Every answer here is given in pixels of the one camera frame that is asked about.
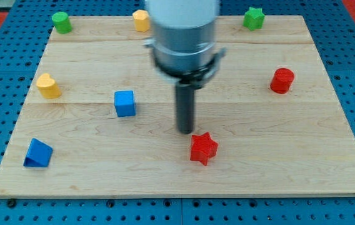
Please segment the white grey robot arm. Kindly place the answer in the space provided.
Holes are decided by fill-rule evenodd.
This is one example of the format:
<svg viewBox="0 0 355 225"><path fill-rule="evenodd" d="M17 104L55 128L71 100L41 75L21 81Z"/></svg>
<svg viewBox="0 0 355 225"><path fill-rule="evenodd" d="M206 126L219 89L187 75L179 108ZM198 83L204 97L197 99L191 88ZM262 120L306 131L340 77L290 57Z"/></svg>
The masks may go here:
<svg viewBox="0 0 355 225"><path fill-rule="evenodd" d="M204 86L219 69L226 50L215 53L218 0L147 0L152 51L158 74L175 85Z"/></svg>

